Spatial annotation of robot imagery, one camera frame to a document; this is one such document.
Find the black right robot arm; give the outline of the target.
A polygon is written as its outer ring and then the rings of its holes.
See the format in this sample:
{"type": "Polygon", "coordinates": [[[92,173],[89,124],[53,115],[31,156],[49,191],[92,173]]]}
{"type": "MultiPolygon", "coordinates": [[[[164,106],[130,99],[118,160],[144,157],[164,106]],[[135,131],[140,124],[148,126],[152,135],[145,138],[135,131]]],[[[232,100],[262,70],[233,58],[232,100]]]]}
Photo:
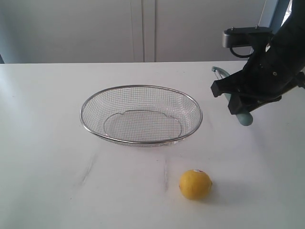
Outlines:
{"type": "Polygon", "coordinates": [[[294,0],[292,13],[273,34],[268,27],[230,28],[223,32],[223,46],[234,56],[235,47],[251,47],[242,70],[211,86],[214,97],[229,94],[231,114],[251,112],[281,100],[282,95],[305,86],[305,2],[294,0]]]}

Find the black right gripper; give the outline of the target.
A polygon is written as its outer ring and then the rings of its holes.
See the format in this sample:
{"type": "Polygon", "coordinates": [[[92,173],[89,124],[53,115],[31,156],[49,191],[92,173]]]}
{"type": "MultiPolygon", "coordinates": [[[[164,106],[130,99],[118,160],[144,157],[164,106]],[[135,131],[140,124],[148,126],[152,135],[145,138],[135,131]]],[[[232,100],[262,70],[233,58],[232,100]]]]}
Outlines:
{"type": "Polygon", "coordinates": [[[211,85],[214,97],[229,94],[232,115],[281,100],[295,87],[305,86],[304,36],[274,35],[251,38],[254,52],[241,71],[216,80],[211,85]]]}

